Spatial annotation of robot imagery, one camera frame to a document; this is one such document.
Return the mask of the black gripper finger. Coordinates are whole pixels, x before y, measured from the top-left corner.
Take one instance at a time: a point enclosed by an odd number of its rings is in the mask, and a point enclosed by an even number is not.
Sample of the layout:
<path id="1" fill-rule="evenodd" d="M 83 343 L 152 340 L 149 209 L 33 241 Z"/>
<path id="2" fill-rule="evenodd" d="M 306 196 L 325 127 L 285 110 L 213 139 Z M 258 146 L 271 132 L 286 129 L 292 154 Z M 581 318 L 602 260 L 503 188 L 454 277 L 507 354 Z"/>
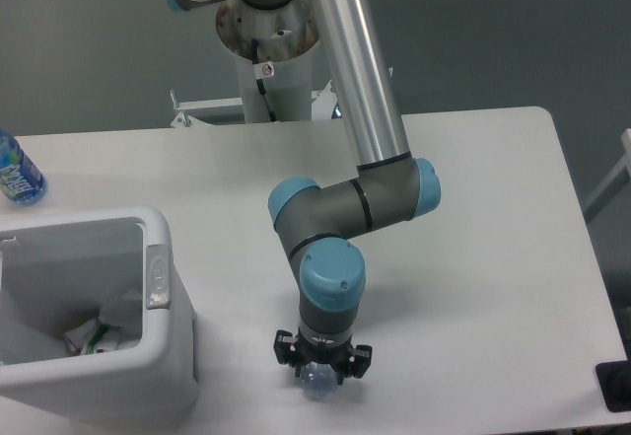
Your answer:
<path id="1" fill-rule="evenodd" d="M 362 379 L 372 364 L 373 347 L 350 345 L 336 361 L 336 383 L 342 385 L 346 379 Z"/>
<path id="2" fill-rule="evenodd" d="M 278 329 L 274 337 L 273 350 L 279 364 L 291 367 L 296 378 L 302 377 L 304 354 L 299 333 L 293 334 L 287 330 Z"/>

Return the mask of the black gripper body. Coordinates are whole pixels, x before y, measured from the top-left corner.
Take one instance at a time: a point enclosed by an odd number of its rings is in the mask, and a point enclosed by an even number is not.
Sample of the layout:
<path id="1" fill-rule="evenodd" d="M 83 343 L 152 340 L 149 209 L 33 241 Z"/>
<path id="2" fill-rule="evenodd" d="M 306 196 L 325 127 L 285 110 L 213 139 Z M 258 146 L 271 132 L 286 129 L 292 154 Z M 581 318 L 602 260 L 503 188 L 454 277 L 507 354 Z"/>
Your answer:
<path id="1" fill-rule="evenodd" d="M 334 370 L 346 370 L 350 357 L 351 338 L 348 338 L 338 346 L 330 346 L 324 343 L 311 343 L 301 333 L 295 344 L 297 352 L 297 366 L 305 366 L 316 362 L 331 366 Z"/>

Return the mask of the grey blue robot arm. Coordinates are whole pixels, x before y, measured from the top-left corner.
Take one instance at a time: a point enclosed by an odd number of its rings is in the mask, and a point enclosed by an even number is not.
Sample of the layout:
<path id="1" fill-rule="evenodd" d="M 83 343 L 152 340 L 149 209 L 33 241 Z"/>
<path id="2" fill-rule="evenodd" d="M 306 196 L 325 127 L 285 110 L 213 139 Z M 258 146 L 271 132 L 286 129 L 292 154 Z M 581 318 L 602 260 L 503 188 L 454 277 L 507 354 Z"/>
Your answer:
<path id="1" fill-rule="evenodd" d="M 368 0 L 167 0 L 176 11 L 217 7 L 215 29 L 237 64 L 248 122 L 312 115 L 312 52 L 326 53 L 357 175 L 320 186 L 277 184 L 268 211 L 299 289 L 296 331 L 278 330 L 277 361 L 304 383 L 361 378 L 373 356 L 352 341 L 366 264 L 352 239 L 436 209 L 440 181 L 413 157 Z"/>

